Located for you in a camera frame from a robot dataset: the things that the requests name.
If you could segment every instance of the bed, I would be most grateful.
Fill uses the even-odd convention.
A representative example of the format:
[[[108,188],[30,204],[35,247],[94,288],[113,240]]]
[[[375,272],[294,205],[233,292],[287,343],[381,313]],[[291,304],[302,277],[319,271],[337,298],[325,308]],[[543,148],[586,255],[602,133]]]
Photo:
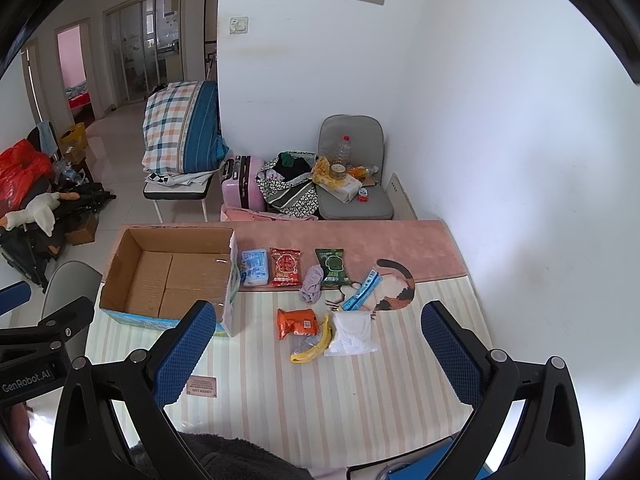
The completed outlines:
[[[69,108],[71,108],[71,113],[74,116],[80,113],[85,105],[91,104],[89,92],[86,90],[86,81],[82,81],[75,86],[66,87],[65,92],[66,99],[69,101]]]

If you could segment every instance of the label sticker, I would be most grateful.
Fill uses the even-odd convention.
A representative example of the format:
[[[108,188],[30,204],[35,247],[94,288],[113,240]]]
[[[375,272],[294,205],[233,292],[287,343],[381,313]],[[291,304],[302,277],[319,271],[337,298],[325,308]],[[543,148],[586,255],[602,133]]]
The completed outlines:
[[[192,375],[187,381],[187,395],[199,397],[217,397],[218,390],[215,377]]]

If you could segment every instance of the pink suitcase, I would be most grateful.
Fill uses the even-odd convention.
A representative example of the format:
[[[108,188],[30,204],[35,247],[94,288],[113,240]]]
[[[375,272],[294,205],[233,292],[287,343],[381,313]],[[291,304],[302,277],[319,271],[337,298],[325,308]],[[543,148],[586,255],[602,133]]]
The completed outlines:
[[[267,205],[255,179],[264,166],[256,156],[236,156],[225,163],[222,174],[222,198],[230,207],[266,211]]]

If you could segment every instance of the cardboard box on floor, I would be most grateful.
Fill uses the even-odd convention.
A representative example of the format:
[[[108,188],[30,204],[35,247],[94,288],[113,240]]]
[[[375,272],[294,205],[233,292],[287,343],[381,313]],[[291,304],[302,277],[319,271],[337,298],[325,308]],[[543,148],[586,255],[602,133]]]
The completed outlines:
[[[104,274],[100,309],[116,321],[166,330],[197,300],[216,310],[216,335],[232,334],[239,285],[231,228],[130,226]]]

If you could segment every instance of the striped tablecloth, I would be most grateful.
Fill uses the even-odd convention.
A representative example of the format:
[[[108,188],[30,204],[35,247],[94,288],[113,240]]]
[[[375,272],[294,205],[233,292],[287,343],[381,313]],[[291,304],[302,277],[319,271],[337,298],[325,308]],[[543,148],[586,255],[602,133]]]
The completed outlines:
[[[323,292],[336,300],[338,292]],[[471,409],[460,404],[420,331],[422,306],[441,300],[456,320],[491,348],[467,277],[418,283],[404,310],[380,312],[374,336],[380,350],[321,356],[295,365],[300,339],[278,341],[278,308],[306,308],[296,292],[242,292],[234,303],[234,338],[215,337],[194,375],[216,377],[217,397],[188,396],[165,407],[179,431],[244,438],[304,467],[342,467],[386,460],[459,431]],[[326,312],[324,299],[314,307]],[[154,330],[117,323],[97,312],[86,354],[94,363],[124,359],[149,348]],[[124,404],[116,412],[128,443],[138,442]]]

